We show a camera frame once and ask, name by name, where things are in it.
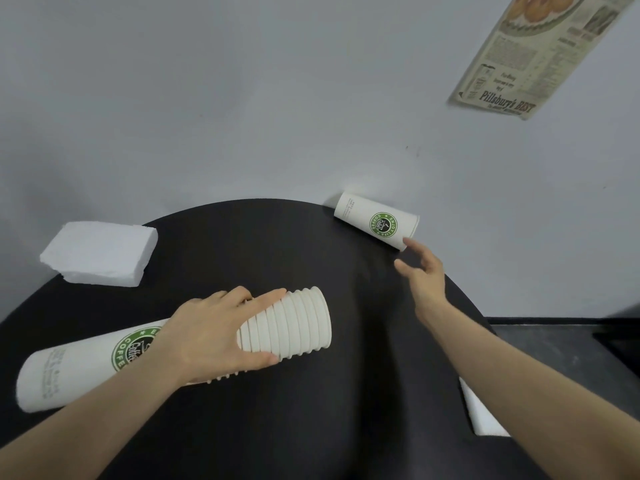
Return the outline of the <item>white green-logo paper cup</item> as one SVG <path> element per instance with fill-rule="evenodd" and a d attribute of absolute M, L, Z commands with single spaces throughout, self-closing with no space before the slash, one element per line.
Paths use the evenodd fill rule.
<path fill-rule="evenodd" d="M 347 192 L 340 195 L 334 217 L 399 251 L 406 249 L 403 239 L 411 239 L 420 222 L 418 215 Z"/>

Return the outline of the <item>flat white foam piece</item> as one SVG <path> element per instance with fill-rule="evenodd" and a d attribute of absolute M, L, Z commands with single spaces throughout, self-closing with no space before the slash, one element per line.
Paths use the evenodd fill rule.
<path fill-rule="evenodd" d="M 462 378 L 459 380 L 474 434 L 476 436 L 511 437 L 466 382 Z"/>

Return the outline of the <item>person's right hand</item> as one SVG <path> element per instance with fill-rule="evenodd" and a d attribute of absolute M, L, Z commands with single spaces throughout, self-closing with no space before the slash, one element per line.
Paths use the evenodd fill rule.
<path fill-rule="evenodd" d="M 415 303 L 415 313 L 424 324 L 436 315 L 448 303 L 445 296 L 445 273 L 442 261 L 424 244 L 403 238 L 406 247 L 420 258 L 420 279 L 414 287 L 410 286 Z"/>

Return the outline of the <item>white foam block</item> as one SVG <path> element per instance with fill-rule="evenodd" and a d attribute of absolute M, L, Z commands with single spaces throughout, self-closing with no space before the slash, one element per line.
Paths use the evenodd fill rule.
<path fill-rule="evenodd" d="M 75 221 L 63 225 L 40 261 L 69 283 L 134 288 L 157 242 L 153 227 Z"/>

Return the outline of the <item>person's right forearm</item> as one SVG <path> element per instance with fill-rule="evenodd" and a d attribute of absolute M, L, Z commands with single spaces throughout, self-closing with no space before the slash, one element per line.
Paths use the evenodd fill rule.
<path fill-rule="evenodd" d="M 458 375 L 550 478 L 640 480 L 640 421 L 446 300 L 415 303 Z"/>

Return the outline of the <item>person's left forearm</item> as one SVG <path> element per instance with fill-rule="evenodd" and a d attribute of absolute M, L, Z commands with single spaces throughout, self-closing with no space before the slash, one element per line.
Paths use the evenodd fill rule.
<path fill-rule="evenodd" d="M 96 480 L 179 388 L 186 356 L 148 352 L 0 449 L 0 480 Z"/>

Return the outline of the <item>newspaper sheet poster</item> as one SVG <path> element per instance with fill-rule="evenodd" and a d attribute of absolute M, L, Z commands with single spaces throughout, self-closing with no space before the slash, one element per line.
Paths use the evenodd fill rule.
<path fill-rule="evenodd" d="M 512 0 L 451 101 L 530 119 L 636 0 Z"/>

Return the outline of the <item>person's left hand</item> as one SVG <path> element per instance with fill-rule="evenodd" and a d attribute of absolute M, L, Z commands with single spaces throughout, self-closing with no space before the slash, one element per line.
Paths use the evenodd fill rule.
<path fill-rule="evenodd" d="M 171 377 L 176 386 L 233 374 L 237 332 L 249 318 L 284 297 L 286 289 L 264 293 L 242 305 L 220 303 L 219 291 L 181 305 L 163 325 L 142 359 Z"/>

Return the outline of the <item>stack of white paper cups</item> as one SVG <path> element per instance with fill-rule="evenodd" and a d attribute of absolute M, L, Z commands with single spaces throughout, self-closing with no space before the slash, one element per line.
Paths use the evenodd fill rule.
<path fill-rule="evenodd" d="M 21 411 L 61 408 L 110 379 L 142 355 L 166 319 L 32 353 L 21 366 L 15 398 Z M 237 346 L 279 361 L 328 348 L 332 322 L 318 287 L 288 291 L 236 331 Z"/>

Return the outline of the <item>dark grey side table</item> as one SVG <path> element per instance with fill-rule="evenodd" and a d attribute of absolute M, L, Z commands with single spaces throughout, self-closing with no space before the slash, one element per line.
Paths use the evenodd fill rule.
<path fill-rule="evenodd" d="M 640 318 L 491 317 L 497 335 L 640 420 Z"/>

